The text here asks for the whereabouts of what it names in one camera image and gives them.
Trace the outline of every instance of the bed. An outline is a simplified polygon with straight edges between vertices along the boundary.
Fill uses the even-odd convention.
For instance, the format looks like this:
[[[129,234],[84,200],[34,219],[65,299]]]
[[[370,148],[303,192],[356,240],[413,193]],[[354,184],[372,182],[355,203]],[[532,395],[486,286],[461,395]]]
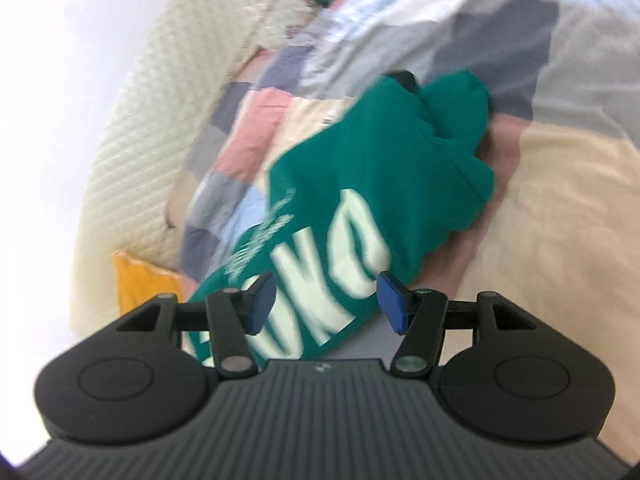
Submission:
[[[422,85],[466,69],[491,94],[476,155],[495,189],[412,284],[464,300],[498,290],[603,360],[617,393],[601,438],[637,461],[640,0],[337,0],[315,13],[308,0],[172,1],[94,165],[72,324],[87,333],[116,316],[111,251],[180,268],[190,291],[228,264],[274,206],[271,168],[383,74]],[[206,251],[203,236],[216,240]],[[373,311],[343,339],[331,356],[398,346]]]

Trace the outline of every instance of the patchwork blanket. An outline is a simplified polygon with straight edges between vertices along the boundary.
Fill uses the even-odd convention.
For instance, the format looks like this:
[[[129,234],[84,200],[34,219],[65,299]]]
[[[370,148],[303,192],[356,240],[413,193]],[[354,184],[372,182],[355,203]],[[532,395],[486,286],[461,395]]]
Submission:
[[[597,355],[617,384],[602,437],[638,460],[638,52],[640,0],[337,0],[255,82],[232,84],[214,115],[221,148],[186,218],[187,290],[265,220],[274,163],[380,76],[409,70],[424,85],[469,70],[491,94],[476,155],[495,190],[469,229],[424,255],[413,284],[466,300],[498,290]],[[287,322],[309,330],[290,299]],[[287,334],[274,331],[271,352],[284,352]],[[373,320],[350,344],[376,356],[398,343]],[[205,339],[194,345],[205,358]]]

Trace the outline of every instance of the gray ridged panel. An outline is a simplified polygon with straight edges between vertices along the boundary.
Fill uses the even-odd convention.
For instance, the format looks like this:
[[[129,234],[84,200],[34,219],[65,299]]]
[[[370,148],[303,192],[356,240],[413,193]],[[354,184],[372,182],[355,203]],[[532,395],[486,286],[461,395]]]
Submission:
[[[523,449],[466,430],[424,383],[377,361],[272,361],[223,383],[175,433],[123,448],[51,442],[33,480],[610,480],[628,466],[594,440]]]

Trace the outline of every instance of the orange object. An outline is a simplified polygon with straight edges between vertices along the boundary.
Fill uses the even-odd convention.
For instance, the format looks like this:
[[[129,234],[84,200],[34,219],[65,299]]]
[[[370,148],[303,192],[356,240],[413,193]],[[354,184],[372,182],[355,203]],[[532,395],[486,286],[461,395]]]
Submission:
[[[115,251],[111,259],[116,272],[121,316],[161,292],[172,292],[178,296],[178,302],[185,301],[182,276],[178,272],[133,258],[125,251]]]

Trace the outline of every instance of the green garment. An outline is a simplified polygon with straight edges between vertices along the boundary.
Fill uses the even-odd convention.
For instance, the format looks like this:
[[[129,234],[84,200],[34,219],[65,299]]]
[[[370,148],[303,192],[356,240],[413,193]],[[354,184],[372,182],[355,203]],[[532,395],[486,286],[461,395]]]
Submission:
[[[334,348],[378,308],[378,272],[410,282],[491,197],[493,172],[474,156],[488,121],[484,84],[458,72],[418,88],[399,82],[407,75],[415,81],[379,79],[341,121],[274,164],[265,221],[191,298],[276,274],[276,304],[248,336],[258,364]],[[192,341],[200,360],[210,355],[197,334]]]

